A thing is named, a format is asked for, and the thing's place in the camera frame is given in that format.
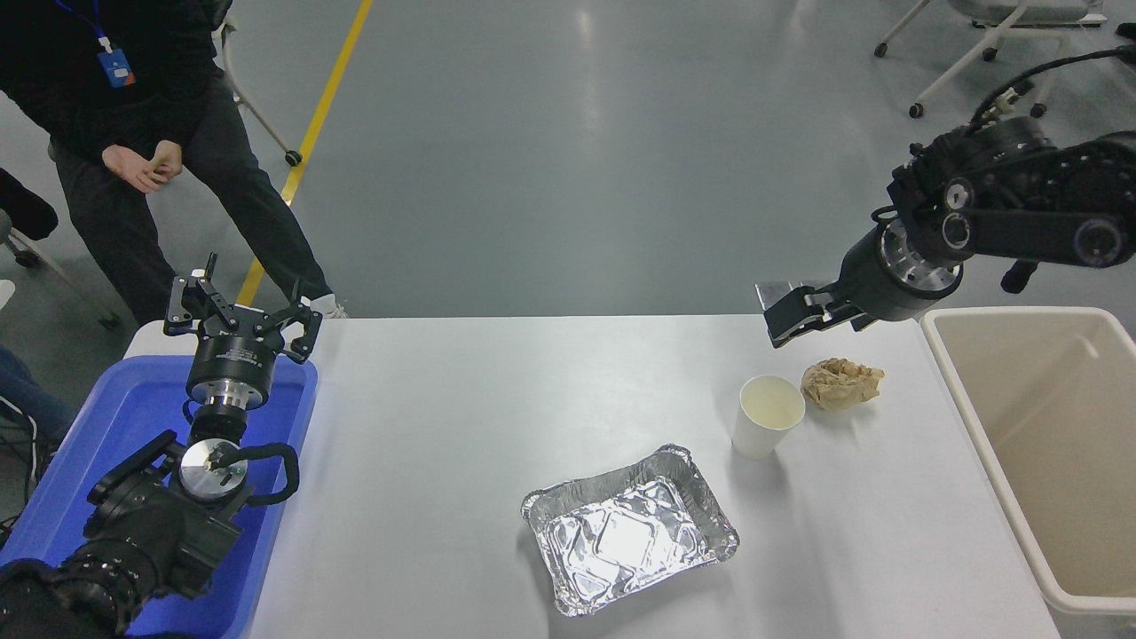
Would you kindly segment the person's right hand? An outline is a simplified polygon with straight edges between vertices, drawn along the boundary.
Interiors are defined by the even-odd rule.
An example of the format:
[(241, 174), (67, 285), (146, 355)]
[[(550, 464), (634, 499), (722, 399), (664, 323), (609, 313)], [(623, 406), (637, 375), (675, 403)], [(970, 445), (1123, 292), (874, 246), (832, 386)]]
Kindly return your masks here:
[(101, 151), (101, 161), (115, 177), (134, 186), (137, 193), (150, 194), (162, 186), (162, 175), (154, 173), (154, 166), (145, 157), (139, 156), (126, 146), (107, 146)]

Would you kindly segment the person's left hand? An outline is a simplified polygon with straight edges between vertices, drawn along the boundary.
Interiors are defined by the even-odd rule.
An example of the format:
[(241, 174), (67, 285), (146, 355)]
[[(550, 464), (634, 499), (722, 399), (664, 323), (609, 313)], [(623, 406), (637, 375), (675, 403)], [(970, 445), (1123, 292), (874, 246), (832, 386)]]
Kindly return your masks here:
[(166, 185), (172, 179), (177, 179), (183, 169), (182, 146), (170, 140), (160, 140), (154, 146), (154, 156), (149, 161), (147, 176)]

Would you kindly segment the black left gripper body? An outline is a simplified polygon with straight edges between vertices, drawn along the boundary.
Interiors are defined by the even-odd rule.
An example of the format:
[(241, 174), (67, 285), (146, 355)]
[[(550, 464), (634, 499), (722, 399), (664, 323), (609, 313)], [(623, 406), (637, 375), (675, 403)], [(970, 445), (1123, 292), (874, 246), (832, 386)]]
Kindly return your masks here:
[(187, 373), (187, 393), (204, 393), (207, 385), (229, 380), (258, 393), (272, 389), (273, 368), (284, 341), (279, 330), (260, 335), (248, 327), (231, 331), (218, 317), (202, 320), (197, 327), (197, 352)]

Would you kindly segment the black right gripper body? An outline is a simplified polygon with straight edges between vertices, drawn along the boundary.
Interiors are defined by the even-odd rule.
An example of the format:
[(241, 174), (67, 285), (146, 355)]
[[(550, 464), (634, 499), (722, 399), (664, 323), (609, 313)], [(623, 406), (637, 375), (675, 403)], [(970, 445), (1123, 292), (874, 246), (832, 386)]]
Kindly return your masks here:
[(869, 231), (841, 260), (837, 296), (870, 320), (901, 322), (926, 309), (926, 300), (905, 287), (883, 258), (886, 227)]

